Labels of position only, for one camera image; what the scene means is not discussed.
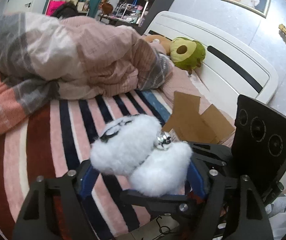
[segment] striped bed sheet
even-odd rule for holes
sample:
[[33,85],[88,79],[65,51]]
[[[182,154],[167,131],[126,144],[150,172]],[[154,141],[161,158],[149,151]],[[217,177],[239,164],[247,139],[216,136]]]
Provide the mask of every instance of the striped bed sheet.
[[[0,234],[10,240],[21,205],[36,177],[54,178],[89,158],[91,143],[106,123],[124,115],[148,114],[162,125],[171,109],[156,90],[133,90],[112,98],[54,100],[0,137]],[[101,240],[126,234],[150,221],[147,210],[119,199],[129,183],[122,176],[100,175],[85,209]],[[63,239],[70,239],[60,201],[54,198]]]

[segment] silver bell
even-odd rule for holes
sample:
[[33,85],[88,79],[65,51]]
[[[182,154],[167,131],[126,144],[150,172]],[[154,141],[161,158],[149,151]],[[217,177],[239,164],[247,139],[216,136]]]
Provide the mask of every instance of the silver bell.
[[168,132],[159,132],[154,143],[159,150],[167,150],[171,146],[172,138]]

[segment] silver bolt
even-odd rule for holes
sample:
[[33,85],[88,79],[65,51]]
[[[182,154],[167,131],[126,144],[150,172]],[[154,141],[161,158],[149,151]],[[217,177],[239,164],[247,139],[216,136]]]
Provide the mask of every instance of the silver bolt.
[[243,179],[244,181],[249,181],[249,180],[250,180],[250,178],[249,178],[248,175],[242,175],[242,179]]
[[188,205],[186,203],[182,203],[179,206],[180,211],[185,212],[188,210]]
[[212,176],[217,176],[218,175],[218,171],[217,170],[210,170],[210,174]]
[[37,176],[37,182],[41,182],[44,180],[44,177],[43,176]]
[[68,176],[69,177],[73,177],[73,176],[75,176],[76,175],[76,171],[75,170],[70,170],[70,171],[68,171]]

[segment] brown plush toy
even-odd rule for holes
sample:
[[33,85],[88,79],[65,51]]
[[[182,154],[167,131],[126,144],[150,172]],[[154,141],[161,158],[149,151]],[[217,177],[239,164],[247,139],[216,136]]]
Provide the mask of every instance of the brown plush toy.
[[145,36],[144,40],[146,40],[148,43],[151,43],[154,40],[159,40],[160,44],[163,46],[163,48],[166,51],[166,55],[170,55],[171,40],[169,40],[168,38],[161,36],[161,35],[149,35],[149,36]]

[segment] pink bag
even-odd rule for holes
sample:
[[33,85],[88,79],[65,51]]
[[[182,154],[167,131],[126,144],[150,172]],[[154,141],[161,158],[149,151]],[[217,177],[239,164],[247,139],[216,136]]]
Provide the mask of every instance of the pink bag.
[[50,1],[46,15],[51,16],[65,1]]

